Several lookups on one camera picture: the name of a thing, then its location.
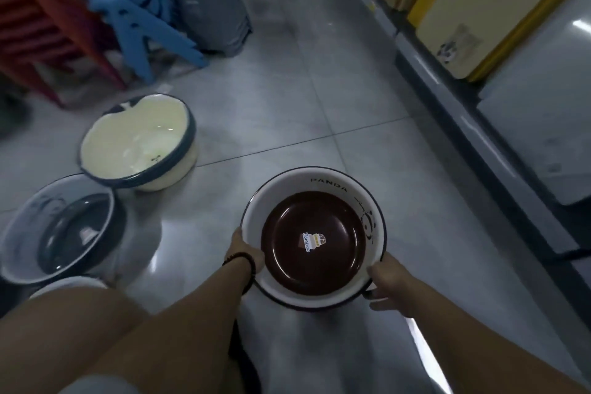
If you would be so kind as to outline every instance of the gray plastic container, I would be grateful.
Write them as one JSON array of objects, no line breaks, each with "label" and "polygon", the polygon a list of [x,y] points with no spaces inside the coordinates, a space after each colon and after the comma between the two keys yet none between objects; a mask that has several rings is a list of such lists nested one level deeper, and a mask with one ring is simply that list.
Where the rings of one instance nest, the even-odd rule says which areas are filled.
[{"label": "gray plastic container", "polygon": [[234,56],[252,32],[242,0],[177,0],[183,26],[202,50]]}]

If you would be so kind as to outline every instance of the tile floor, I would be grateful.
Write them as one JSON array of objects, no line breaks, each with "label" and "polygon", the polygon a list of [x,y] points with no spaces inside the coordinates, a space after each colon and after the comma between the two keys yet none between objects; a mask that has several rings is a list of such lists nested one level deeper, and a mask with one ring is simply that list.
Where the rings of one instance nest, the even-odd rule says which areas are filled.
[{"label": "tile floor", "polygon": [[[387,220],[388,249],[413,273],[580,380],[553,326],[425,141],[417,127],[425,114],[401,101],[412,89],[392,64],[391,41],[360,2],[245,2],[255,33],[235,58],[126,93],[93,81],[71,111],[30,98],[30,121],[0,141],[0,228],[41,186],[77,172],[77,144],[100,112],[166,84],[196,116],[200,156],[162,193],[122,193],[144,235],[124,240],[112,274],[150,311],[218,267],[263,182],[295,166],[329,166],[373,193]],[[239,323],[265,392],[433,392],[404,319],[371,312],[363,300],[307,314],[252,290]]]}]

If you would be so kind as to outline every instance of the person's left hand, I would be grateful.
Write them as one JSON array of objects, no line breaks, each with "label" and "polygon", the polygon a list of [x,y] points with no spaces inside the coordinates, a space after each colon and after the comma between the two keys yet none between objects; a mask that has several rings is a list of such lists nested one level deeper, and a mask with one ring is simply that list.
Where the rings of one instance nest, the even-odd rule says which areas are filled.
[{"label": "person's left hand", "polygon": [[226,252],[226,256],[224,259],[228,258],[232,254],[236,254],[237,252],[245,252],[252,256],[255,261],[256,272],[260,273],[261,270],[265,266],[265,255],[260,249],[253,248],[247,242],[242,240],[242,229],[239,227],[236,228],[234,233],[232,234],[232,241],[230,242],[230,248],[228,248]]}]

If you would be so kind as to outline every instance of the forearm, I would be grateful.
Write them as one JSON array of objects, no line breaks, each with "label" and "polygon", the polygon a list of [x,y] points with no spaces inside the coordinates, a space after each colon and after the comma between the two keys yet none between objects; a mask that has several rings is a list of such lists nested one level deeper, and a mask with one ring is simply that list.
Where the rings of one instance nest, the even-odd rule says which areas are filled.
[{"label": "forearm", "polygon": [[404,291],[454,394],[588,393],[420,280],[413,278]]},{"label": "forearm", "polygon": [[230,261],[195,291],[127,335],[88,373],[121,376],[144,394],[217,392],[250,275],[247,259]]}]

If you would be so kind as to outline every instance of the bracelet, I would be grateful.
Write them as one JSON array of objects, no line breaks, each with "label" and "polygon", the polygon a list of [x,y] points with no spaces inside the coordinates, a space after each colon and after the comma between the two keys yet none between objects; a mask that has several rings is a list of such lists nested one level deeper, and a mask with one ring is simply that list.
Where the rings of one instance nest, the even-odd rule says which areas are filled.
[{"label": "bracelet", "polygon": [[234,253],[231,256],[229,256],[226,260],[224,260],[222,266],[224,266],[228,262],[231,262],[232,260],[234,260],[237,257],[244,257],[251,264],[251,279],[248,281],[248,284],[244,287],[244,291],[242,292],[242,294],[246,294],[246,292],[248,290],[250,290],[252,284],[255,282],[255,277],[256,277],[255,259],[253,259],[249,253],[237,252],[237,253]]}]

